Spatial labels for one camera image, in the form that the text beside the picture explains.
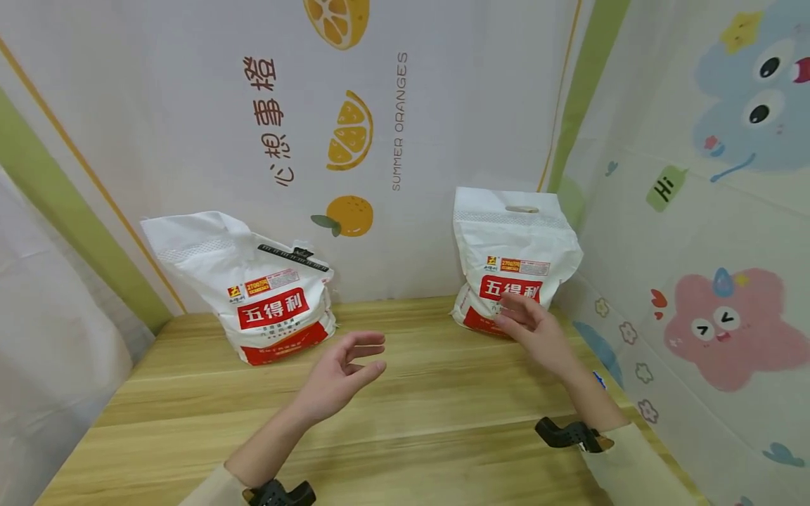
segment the white plastic bag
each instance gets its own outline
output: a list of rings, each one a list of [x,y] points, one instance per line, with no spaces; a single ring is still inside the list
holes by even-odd
[[[307,249],[254,234],[217,211],[141,226],[160,263],[211,306],[248,364],[273,362],[335,332],[326,289],[334,271]]]
[[[503,334],[492,320],[502,292],[529,296],[547,308],[582,260],[577,234],[553,193],[459,187],[453,229],[467,279],[453,318],[490,334]]]

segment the right hand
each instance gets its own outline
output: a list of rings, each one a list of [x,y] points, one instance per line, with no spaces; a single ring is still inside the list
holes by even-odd
[[[386,349],[385,342],[386,336],[379,332],[350,332],[327,348],[292,403],[296,412],[314,425],[346,407],[355,394],[386,370],[382,360],[366,365],[353,360],[380,355]]]
[[[505,293],[495,323],[519,342],[529,356],[563,382],[588,371],[573,352],[560,323],[529,297]]]

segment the red label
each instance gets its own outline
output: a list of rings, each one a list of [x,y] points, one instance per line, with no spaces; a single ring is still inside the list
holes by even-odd
[[[320,322],[316,322],[278,341],[273,346],[268,346],[267,348],[241,347],[241,349],[245,352],[245,358],[248,364],[262,365],[275,362],[291,353],[314,346],[322,342],[326,337],[328,337],[326,329],[323,328]]]
[[[540,287],[542,286],[542,281],[486,275],[481,279],[481,290],[478,295],[482,299],[501,300],[501,294],[508,291],[540,302]]]
[[[279,293],[270,299],[259,300],[237,308],[239,327],[242,330],[274,325],[289,320],[295,315],[309,311],[304,298],[304,290],[293,288],[290,291]]]
[[[467,315],[464,317],[464,325],[488,334],[506,337],[506,333],[495,325],[495,321],[482,317],[473,308],[467,310]]]
[[[502,258],[501,270],[505,272],[520,272],[520,261],[517,258]]]
[[[257,296],[264,291],[269,291],[270,283],[267,282],[267,277],[254,279],[245,283],[245,289],[248,292],[248,297]]]

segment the wooden table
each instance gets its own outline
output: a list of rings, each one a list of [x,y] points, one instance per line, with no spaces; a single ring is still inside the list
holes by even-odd
[[[573,413],[565,391],[531,368],[516,343],[456,325],[447,315],[452,304],[440,298],[335,308],[340,334],[386,333],[388,370],[305,436],[282,483],[309,480],[324,505],[610,504],[578,450],[550,449],[533,431],[542,416]],[[565,328],[698,497],[573,327]],[[37,505],[176,505],[292,396],[321,351],[252,368],[212,315],[178,317]]]

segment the green wall trim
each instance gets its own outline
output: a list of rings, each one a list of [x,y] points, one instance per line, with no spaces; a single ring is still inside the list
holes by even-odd
[[[622,21],[625,20],[630,0],[596,0],[594,10],[579,49],[577,65],[573,69],[571,88],[565,100],[562,114],[560,140],[557,141],[552,175],[548,180],[548,191],[555,193],[560,188],[562,173],[568,157],[577,141],[582,120],[594,98],[602,71],[616,42]]]
[[[172,318],[166,304],[2,89],[0,164],[28,200],[152,332],[157,333]]]

